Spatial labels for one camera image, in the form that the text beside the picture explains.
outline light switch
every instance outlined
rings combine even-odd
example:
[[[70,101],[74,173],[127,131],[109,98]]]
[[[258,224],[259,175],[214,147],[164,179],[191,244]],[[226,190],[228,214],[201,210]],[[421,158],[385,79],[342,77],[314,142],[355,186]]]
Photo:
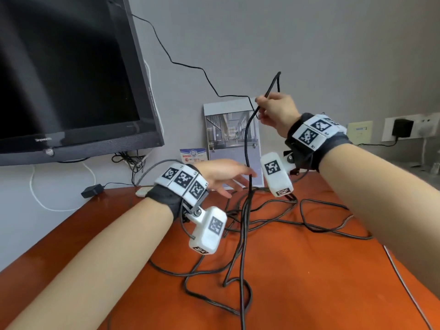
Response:
[[[373,121],[360,121],[347,125],[347,136],[355,144],[371,143],[373,133]]]

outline gray cable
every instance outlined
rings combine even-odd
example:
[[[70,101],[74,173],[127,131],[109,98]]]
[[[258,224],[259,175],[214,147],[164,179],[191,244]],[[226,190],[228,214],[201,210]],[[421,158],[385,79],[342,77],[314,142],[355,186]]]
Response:
[[[402,279],[402,276],[400,275],[399,271],[397,270],[396,265],[394,264],[393,259],[391,258],[391,255],[389,254],[389,251],[387,249],[386,246],[384,246],[384,250],[386,252],[386,255],[388,257],[389,262],[391,263],[391,266],[393,266],[394,272],[397,274],[397,277],[399,278],[400,282],[402,283],[402,286],[404,287],[404,289],[406,290],[406,292],[408,293],[408,295],[410,296],[411,301],[413,302],[413,304],[415,305],[415,308],[417,308],[417,310],[419,311],[420,315],[422,316],[423,320],[425,321],[426,325],[428,326],[429,330],[433,330],[431,324],[429,323],[428,319],[426,318],[425,314],[423,313],[423,311],[421,310],[420,306],[418,305],[418,303],[416,302],[416,300],[414,299],[414,296],[412,296],[410,290],[408,289],[407,285],[405,284],[404,280]]]
[[[151,167],[149,167],[149,168],[146,170],[146,172],[144,172],[144,173],[142,174],[142,176],[140,176],[139,180],[138,180],[137,183],[136,183],[136,186],[137,186],[137,187],[139,186],[140,182],[141,182],[142,179],[145,177],[145,175],[146,175],[147,173],[149,173],[154,167],[156,167],[157,165],[159,165],[159,164],[161,164],[161,163],[165,163],[165,162],[179,162],[179,163],[181,163],[181,164],[184,164],[182,161],[180,161],[180,160],[176,160],[176,159],[174,159],[174,158],[169,158],[169,159],[166,159],[166,160],[159,161],[159,162],[153,164]]]

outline wall socket panel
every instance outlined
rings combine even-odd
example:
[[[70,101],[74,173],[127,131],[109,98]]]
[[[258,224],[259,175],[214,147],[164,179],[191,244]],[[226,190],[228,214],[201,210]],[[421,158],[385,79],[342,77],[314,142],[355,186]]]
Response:
[[[411,130],[411,136],[408,138],[399,138],[399,140],[421,138],[422,136],[419,134],[419,130],[428,126],[432,126],[432,131],[428,135],[431,137],[431,136],[435,136],[437,133],[437,127],[440,121],[440,112],[421,113],[421,114],[413,114],[410,116],[385,118],[385,127],[382,135],[382,141],[394,141],[394,136],[392,135],[394,120],[399,118],[404,118],[410,121],[414,121],[414,125]]]

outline monitor brand logo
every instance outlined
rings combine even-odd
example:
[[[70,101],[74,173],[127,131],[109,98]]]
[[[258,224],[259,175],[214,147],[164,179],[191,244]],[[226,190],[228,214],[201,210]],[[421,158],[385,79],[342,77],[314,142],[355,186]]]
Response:
[[[52,138],[42,138],[42,139],[35,139],[36,142],[42,143],[43,141],[52,140]]]

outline wall outlet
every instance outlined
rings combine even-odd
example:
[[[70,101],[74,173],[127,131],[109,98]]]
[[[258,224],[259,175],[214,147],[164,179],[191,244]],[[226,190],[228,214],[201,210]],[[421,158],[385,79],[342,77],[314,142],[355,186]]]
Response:
[[[347,136],[355,145],[371,143],[372,132],[373,121],[360,121],[357,123],[349,123],[347,125]]]
[[[426,136],[431,137],[431,136],[435,136],[437,133],[437,126],[440,121],[440,112],[421,113],[421,114],[413,114],[410,116],[385,118],[385,126],[384,126],[384,132],[382,134],[382,141],[394,141],[395,138],[392,135],[394,120],[399,118],[404,118],[410,121],[414,121],[414,125],[411,130],[411,136],[407,138],[399,138],[399,140],[421,138],[422,136],[420,135],[419,131],[422,128],[430,129],[430,132]]]

